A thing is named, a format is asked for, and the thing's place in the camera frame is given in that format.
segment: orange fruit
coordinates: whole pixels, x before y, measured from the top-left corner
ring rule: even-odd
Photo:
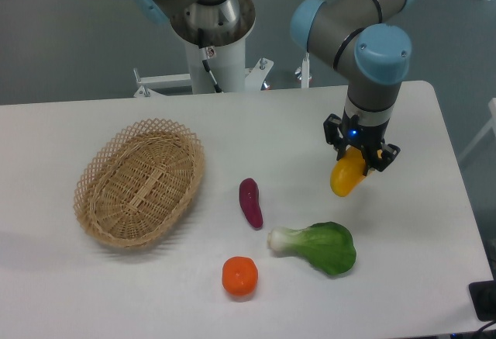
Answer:
[[[258,269],[253,260],[243,256],[230,258],[222,267],[222,285],[233,296],[245,296],[257,287]]]

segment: yellow pepper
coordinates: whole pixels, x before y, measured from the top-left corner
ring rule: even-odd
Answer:
[[[339,197],[346,197],[362,180],[365,160],[361,151],[349,147],[344,157],[334,166],[331,174],[331,189]]]

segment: green leafy vegetable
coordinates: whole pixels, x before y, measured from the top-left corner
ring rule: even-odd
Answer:
[[[294,230],[274,228],[267,238],[274,251],[293,252],[328,275],[349,271],[357,259],[351,233],[337,223],[317,223],[308,228]]]

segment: white vegetable stem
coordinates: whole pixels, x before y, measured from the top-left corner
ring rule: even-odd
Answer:
[[[295,242],[293,236],[298,233],[301,233],[301,231],[285,227],[275,227],[267,236],[269,248],[279,252],[286,251]]]

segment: wicker basket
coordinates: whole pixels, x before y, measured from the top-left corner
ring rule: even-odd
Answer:
[[[148,119],[122,130],[84,170],[74,195],[86,233],[117,247],[142,247],[169,230],[195,196],[205,161],[196,134]]]

